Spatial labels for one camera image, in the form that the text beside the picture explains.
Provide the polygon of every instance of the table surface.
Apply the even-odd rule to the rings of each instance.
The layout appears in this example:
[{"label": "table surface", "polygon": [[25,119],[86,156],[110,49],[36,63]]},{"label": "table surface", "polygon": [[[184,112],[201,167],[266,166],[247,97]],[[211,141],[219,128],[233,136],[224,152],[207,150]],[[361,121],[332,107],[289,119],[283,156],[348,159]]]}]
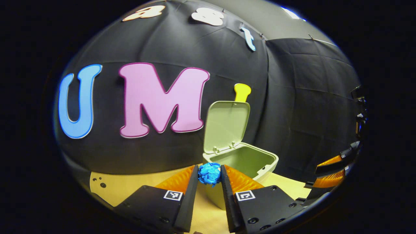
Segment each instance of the table surface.
[{"label": "table surface", "polygon": [[[117,206],[143,185],[156,186],[170,176],[183,169],[141,175],[109,175],[92,172],[90,177],[91,192],[97,194],[112,206]],[[310,189],[304,183],[274,173],[270,173],[263,181],[263,186],[277,185],[291,198],[306,198]],[[190,233],[228,234],[226,211],[211,202],[205,192],[205,185],[198,183]]]}]

